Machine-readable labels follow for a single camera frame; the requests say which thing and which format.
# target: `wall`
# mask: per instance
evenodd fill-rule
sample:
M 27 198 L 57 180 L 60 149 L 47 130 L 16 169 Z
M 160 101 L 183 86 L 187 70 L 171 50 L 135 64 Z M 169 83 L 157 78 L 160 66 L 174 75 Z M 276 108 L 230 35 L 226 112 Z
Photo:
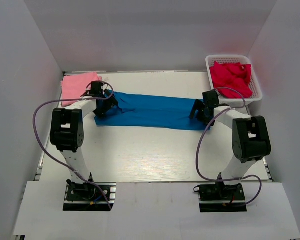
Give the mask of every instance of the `wall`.
M 0 240 L 10 239 L 26 182 L 41 151 L 32 130 L 36 107 L 57 96 L 62 72 L 22 0 L 0 0 Z M 44 136 L 51 108 L 41 111 Z
M 251 109 L 265 116 L 271 174 L 282 181 L 300 230 L 300 0 L 278 0 L 250 59 L 263 100 Z
M 25 0 L 63 71 L 204 69 L 247 55 L 277 0 Z

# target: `blue towel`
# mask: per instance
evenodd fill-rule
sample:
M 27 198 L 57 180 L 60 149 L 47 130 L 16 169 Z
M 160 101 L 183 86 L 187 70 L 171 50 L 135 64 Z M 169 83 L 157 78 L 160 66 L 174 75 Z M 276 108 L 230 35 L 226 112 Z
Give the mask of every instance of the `blue towel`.
M 195 99 L 136 95 L 116 92 L 118 107 L 110 109 L 106 117 L 95 117 L 103 126 L 156 127 L 202 131 L 206 128 L 195 117 L 189 118 Z

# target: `folded pink towel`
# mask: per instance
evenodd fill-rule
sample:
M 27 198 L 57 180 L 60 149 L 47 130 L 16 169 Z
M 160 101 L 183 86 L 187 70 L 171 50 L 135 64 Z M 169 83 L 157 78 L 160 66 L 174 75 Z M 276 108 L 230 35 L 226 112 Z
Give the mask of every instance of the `folded pink towel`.
M 79 75 L 65 76 L 61 82 L 62 99 L 78 99 L 86 92 L 86 88 L 92 81 L 101 81 L 102 77 L 96 72 L 87 72 Z M 75 101 L 63 101 L 63 107 L 69 106 Z

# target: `white basket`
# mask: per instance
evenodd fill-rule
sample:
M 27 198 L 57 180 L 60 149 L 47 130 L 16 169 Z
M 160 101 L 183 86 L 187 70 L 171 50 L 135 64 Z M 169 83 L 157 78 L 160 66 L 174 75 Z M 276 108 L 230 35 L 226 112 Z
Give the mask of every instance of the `white basket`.
M 218 62 L 219 64 L 231 64 L 231 63 L 241 63 L 241 64 L 251 64 L 250 60 L 246 56 L 241 55 L 211 55 L 207 56 L 205 58 L 206 68 L 209 75 L 209 81 L 211 89 L 214 89 L 214 84 L 212 82 L 210 67 L 212 67 L 215 62 Z M 250 98 L 245 98 L 246 105 L 249 105 L 250 103 L 254 101 L 260 101 L 262 99 L 262 92 L 258 83 L 258 79 L 256 77 L 255 71 L 251 65 L 251 79 L 249 88 L 252 91 L 252 96 Z M 243 101 L 242 99 L 237 98 L 226 98 L 222 95 L 219 95 L 219 101 L 221 104 L 228 104 L 233 108 L 237 108 L 242 106 Z

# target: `red cloth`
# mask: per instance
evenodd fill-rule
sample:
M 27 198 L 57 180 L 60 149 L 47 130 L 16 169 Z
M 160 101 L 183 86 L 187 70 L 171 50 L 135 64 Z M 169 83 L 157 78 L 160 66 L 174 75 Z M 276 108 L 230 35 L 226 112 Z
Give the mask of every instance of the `red cloth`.
M 251 77 L 251 64 L 224 63 L 216 61 L 210 67 L 210 73 L 214 88 L 228 87 L 237 90 L 244 98 L 250 98 L 253 92 L 249 88 Z M 218 91 L 229 99 L 240 99 L 240 95 L 229 89 L 218 89 Z

